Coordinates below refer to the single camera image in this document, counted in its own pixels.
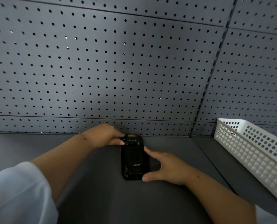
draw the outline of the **white sleeve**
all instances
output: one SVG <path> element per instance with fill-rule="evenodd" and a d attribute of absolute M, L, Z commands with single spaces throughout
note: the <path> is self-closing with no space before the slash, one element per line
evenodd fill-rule
<path fill-rule="evenodd" d="M 0 172 L 0 223 L 57 223 L 51 188 L 38 167 L 23 162 Z"/>
<path fill-rule="evenodd" d="M 256 216 L 258 224 L 277 224 L 277 217 L 256 205 Z"/>

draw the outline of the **left hand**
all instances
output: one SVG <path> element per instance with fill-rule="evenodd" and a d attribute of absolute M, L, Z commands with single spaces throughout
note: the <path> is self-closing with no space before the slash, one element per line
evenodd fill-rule
<path fill-rule="evenodd" d="M 93 148 L 100 148 L 106 145 L 124 145 L 119 139 L 125 134 L 106 123 L 86 130 L 82 135 L 91 143 Z"/>

